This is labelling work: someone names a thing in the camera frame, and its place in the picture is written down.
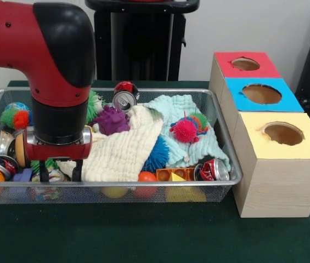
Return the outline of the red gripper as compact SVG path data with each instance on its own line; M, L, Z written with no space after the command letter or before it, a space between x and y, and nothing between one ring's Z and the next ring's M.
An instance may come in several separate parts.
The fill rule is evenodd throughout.
M92 131L85 126L80 139L72 144L46 144L34 134L34 127L27 127L23 132L24 151L29 160L39 161L40 182L48 182L48 170L45 160L75 160L72 181L81 181L83 159L87 159L92 146Z

